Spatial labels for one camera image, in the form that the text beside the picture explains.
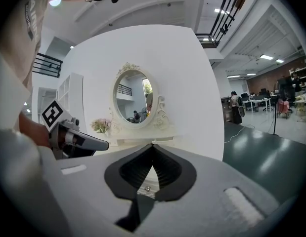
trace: green floor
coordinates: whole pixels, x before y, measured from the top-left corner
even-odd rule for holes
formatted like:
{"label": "green floor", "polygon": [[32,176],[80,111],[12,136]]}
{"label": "green floor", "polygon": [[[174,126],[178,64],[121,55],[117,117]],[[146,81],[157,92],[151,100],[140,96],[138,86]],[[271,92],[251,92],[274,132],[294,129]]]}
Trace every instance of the green floor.
{"label": "green floor", "polygon": [[[225,140],[243,126],[226,123]],[[283,203],[306,179],[306,145],[245,127],[224,144],[223,161],[263,186]]]}

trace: flower bouquet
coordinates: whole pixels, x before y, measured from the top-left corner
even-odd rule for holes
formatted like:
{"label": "flower bouquet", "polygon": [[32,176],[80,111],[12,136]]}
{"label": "flower bouquet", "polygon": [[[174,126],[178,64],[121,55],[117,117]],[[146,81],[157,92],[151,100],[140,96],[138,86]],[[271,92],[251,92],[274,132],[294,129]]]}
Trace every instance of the flower bouquet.
{"label": "flower bouquet", "polygon": [[111,121],[106,118],[99,118],[91,123],[91,127],[97,133],[105,133],[111,127]]}

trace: railing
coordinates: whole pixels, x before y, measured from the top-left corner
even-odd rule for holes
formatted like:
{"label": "railing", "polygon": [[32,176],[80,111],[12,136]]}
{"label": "railing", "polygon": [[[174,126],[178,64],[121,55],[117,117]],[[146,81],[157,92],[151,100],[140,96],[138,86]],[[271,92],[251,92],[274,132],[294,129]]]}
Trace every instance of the railing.
{"label": "railing", "polygon": [[132,96],[132,89],[122,84],[119,84],[117,92],[121,94]]}
{"label": "railing", "polygon": [[32,72],[59,78],[62,63],[61,60],[38,53],[33,63]]}
{"label": "railing", "polygon": [[226,1],[227,0],[222,1],[220,11],[218,12],[210,33],[196,34],[203,48],[213,48],[219,45],[222,37],[228,32],[232,21],[235,20],[236,13],[240,10],[245,0],[234,0],[231,7],[229,6],[232,0],[228,0],[227,6],[225,6]]}

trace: white foam strip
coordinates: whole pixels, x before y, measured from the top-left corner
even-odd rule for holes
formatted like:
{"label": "white foam strip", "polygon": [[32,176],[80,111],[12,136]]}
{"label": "white foam strip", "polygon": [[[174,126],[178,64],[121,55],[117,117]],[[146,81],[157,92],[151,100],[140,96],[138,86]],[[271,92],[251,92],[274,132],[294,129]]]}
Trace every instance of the white foam strip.
{"label": "white foam strip", "polygon": [[72,173],[83,171],[86,168],[87,168],[86,165],[79,165],[79,166],[70,167],[70,168],[63,168],[62,173],[63,173],[63,175],[69,175],[69,174],[72,174]]}
{"label": "white foam strip", "polygon": [[246,199],[239,189],[228,188],[224,192],[251,227],[264,219],[264,216]]}

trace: brick wall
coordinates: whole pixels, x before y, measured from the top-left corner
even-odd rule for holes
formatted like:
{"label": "brick wall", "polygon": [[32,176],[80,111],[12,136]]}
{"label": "brick wall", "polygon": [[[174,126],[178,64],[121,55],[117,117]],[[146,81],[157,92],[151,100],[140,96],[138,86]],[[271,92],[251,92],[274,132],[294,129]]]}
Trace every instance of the brick wall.
{"label": "brick wall", "polygon": [[247,80],[247,85],[249,92],[259,93],[261,89],[266,88],[266,90],[274,90],[274,86],[277,80],[284,77],[290,76],[289,70],[291,68],[303,68],[305,67],[305,57],[298,58],[292,62],[289,62],[283,66],[279,65],[278,68],[269,71],[260,76],[251,78]]}

